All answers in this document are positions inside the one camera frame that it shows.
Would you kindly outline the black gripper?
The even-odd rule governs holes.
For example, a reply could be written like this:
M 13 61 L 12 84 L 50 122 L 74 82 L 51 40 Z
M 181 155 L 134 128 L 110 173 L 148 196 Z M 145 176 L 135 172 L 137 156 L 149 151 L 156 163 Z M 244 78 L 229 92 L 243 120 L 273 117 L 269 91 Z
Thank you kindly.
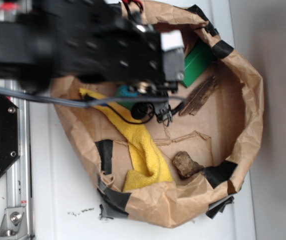
M 161 33 L 160 44 L 158 31 L 123 18 L 105 2 L 56 2 L 55 11 L 58 74 L 94 82 L 184 80 L 181 31 Z

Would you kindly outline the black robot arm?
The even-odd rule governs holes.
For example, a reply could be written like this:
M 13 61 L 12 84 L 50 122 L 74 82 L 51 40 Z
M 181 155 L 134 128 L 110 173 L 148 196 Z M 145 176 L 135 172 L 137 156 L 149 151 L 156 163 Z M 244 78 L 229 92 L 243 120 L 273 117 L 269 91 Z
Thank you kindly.
M 103 0 L 35 0 L 33 10 L 0 21 L 0 79 L 31 91 L 54 78 L 176 91 L 184 78 L 177 30 L 161 33 L 139 11 L 125 18 Z

